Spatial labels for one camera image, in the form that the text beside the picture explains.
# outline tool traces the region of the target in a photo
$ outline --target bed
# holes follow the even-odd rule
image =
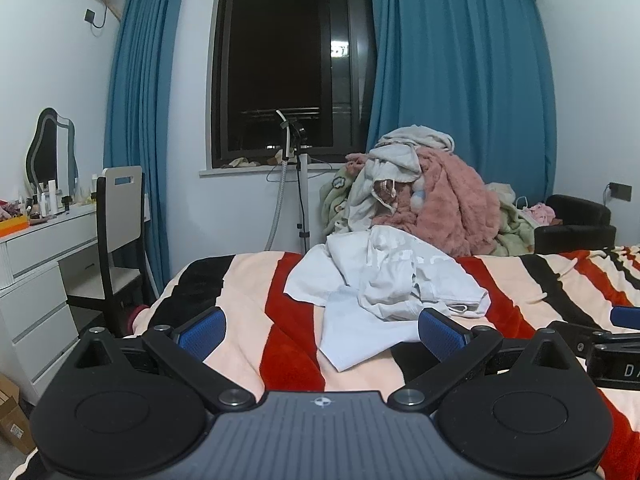
[[[338,373],[318,350],[324,309],[283,293],[300,261],[263,252],[204,258],[169,282],[138,314],[134,332],[156,324],[180,326],[216,304],[226,337],[205,363],[251,390],[379,390],[386,397],[433,365],[420,343],[401,343]],[[609,321],[612,305],[640,305],[640,248],[520,257],[457,258],[490,295],[481,319],[456,318],[468,328],[488,324],[504,336],[529,338],[553,320],[625,332]],[[607,480],[640,476],[640,392],[601,390],[614,431],[598,470]]]

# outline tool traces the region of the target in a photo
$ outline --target chair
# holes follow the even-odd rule
[[[140,166],[107,168],[98,177],[96,213],[98,266],[74,276],[67,285],[68,304],[101,310],[107,329],[122,336],[118,311],[136,288],[146,299],[144,247],[144,177]],[[135,242],[135,269],[110,264],[110,254]]]
[[[616,228],[609,224],[611,211],[606,206],[567,195],[552,195],[545,203],[556,212],[562,225],[536,228],[536,254],[598,250],[615,245]]]

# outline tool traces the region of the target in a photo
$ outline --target black sofa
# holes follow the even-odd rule
[[[556,254],[578,249],[613,247],[616,228],[611,211],[602,204],[567,195],[551,195],[545,203],[556,212],[562,225],[538,227],[534,231],[536,254]]]

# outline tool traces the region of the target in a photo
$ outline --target metal screw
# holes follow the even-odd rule
[[[239,388],[230,388],[218,396],[218,400],[227,406],[240,406],[251,400],[251,394]]]
[[[394,400],[403,406],[415,406],[424,402],[424,393],[412,388],[403,388],[394,393]]]

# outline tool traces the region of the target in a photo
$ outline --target window frame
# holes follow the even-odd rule
[[[214,10],[215,21],[212,24],[212,49],[209,53],[209,60],[211,63],[209,75],[210,75],[210,92],[209,92],[209,105],[210,114],[208,119],[209,132],[207,139],[207,165],[213,168],[219,168],[220,166],[234,160],[239,156],[246,156],[253,160],[258,159],[259,162],[265,162],[267,158],[272,157],[276,150],[269,150],[267,148],[260,150],[230,150],[228,148],[228,132],[227,128],[227,113],[228,113],[228,60],[229,60],[229,37],[231,28],[231,16],[233,0],[217,0]],[[350,151],[364,150],[366,145],[367,132],[363,131],[361,125],[361,111],[360,111],[360,96],[358,80],[358,49],[356,43],[356,37],[354,34],[354,12],[353,12],[353,0],[347,0],[347,14],[348,14],[348,31],[350,42],[350,79],[351,79],[351,138],[347,149]],[[375,38],[371,38],[373,41],[370,44],[372,51],[369,53],[370,57],[373,57],[373,67],[375,69],[376,58],[376,45]],[[330,76],[331,72],[331,57],[329,51],[322,53],[321,71],[323,73],[328,72]],[[371,88],[368,89],[370,96],[372,97],[372,86],[375,73],[372,73],[369,77]],[[326,76],[323,75],[321,84],[331,84],[331,79],[326,80]],[[326,91],[322,92],[321,100],[326,99]],[[363,101],[362,113],[368,114],[370,119],[370,103]],[[333,146],[319,146],[311,147],[308,149],[310,156],[322,156],[324,160],[329,162],[341,162],[344,161],[345,147],[342,148],[336,146],[334,137]]]

